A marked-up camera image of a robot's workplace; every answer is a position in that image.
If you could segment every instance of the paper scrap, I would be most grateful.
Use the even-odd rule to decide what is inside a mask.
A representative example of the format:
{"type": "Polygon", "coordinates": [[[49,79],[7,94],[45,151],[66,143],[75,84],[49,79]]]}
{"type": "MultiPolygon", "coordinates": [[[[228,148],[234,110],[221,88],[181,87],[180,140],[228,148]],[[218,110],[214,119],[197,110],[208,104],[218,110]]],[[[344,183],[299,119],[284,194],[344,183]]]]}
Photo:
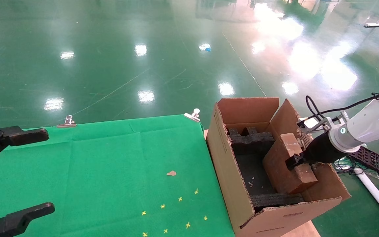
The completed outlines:
{"type": "Polygon", "coordinates": [[[175,172],[175,171],[170,171],[170,172],[169,172],[169,173],[167,173],[166,175],[175,176],[175,175],[176,175],[176,172],[175,172]]]}

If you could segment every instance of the white bar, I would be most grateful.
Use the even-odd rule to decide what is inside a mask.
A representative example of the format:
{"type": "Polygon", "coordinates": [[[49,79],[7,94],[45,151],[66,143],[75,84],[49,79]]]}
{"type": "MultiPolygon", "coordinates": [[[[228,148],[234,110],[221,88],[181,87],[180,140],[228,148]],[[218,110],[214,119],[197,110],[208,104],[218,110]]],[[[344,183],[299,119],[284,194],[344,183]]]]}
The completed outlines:
{"type": "Polygon", "coordinates": [[[379,204],[379,190],[375,187],[373,182],[367,177],[367,175],[362,171],[362,169],[355,168],[354,171],[379,204]]]}
{"type": "Polygon", "coordinates": [[[379,27],[379,23],[366,23],[365,27],[379,27]]]}

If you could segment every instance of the white pipe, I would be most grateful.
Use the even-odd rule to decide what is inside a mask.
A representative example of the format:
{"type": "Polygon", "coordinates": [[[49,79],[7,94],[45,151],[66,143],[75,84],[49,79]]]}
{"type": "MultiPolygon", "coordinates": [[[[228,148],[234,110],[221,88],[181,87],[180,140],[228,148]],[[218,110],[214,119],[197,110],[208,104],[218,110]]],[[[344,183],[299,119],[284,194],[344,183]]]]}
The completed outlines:
{"type": "Polygon", "coordinates": [[[354,169],[356,175],[359,177],[359,179],[364,183],[365,187],[368,189],[368,191],[373,195],[375,200],[379,204],[379,190],[375,187],[373,182],[367,177],[367,175],[363,172],[360,168],[354,169]]]}

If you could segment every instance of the cardboard box flap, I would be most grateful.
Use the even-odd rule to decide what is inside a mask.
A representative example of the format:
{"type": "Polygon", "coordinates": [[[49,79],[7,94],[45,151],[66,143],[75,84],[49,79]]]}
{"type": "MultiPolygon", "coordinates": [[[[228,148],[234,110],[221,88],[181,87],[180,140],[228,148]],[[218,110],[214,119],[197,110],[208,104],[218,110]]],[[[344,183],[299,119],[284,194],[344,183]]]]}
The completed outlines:
{"type": "Polygon", "coordinates": [[[235,230],[252,216],[254,208],[242,181],[230,141],[225,132],[221,111],[217,105],[215,105],[207,133],[207,142],[230,221],[235,230]]]}
{"type": "Polygon", "coordinates": [[[276,115],[274,115],[270,121],[269,127],[266,131],[271,132],[274,137],[278,137],[285,133],[293,133],[296,138],[299,138],[299,135],[296,132],[299,128],[296,124],[298,122],[298,118],[298,112],[296,112],[289,100],[285,99],[276,115]]]}
{"type": "Polygon", "coordinates": [[[279,98],[223,98],[217,105],[225,124],[269,122],[279,108],[279,98]]]}
{"type": "Polygon", "coordinates": [[[237,237],[281,236],[304,224],[341,202],[341,197],[321,201],[301,202],[284,207],[267,207],[254,214],[237,237]]]}
{"type": "Polygon", "coordinates": [[[342,197],[344,201],[351,197],[346,186],[344,186],[331,164],[314,164],[313,172],[318,182],[302,192],[305,201],[316,201],[335,197],[342,197]]]}

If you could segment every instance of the metal binder clip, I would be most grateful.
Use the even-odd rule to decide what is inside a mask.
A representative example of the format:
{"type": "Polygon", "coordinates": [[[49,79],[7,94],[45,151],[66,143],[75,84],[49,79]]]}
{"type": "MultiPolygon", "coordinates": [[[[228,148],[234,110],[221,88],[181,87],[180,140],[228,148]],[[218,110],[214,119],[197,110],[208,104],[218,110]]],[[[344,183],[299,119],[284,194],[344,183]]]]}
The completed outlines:
{"type": "Polygon", "coordinates": [[[64,124],[57,125],[57,128],[63,128],[63,127],[75,127],[77,124],[72,120],[72,115],[67,115],[65,117],[64,124]]]}
{"type": "Polygon", "coordinates": [[[185,113],[184,116],[189,118],[190,120],[194,120],[198,123],[200,121],[200,119],[198,118],[199,112],[200,112],[200,110],[196,108],[196,109],[194,109],[194,112],[192,114],[185,113]]]}

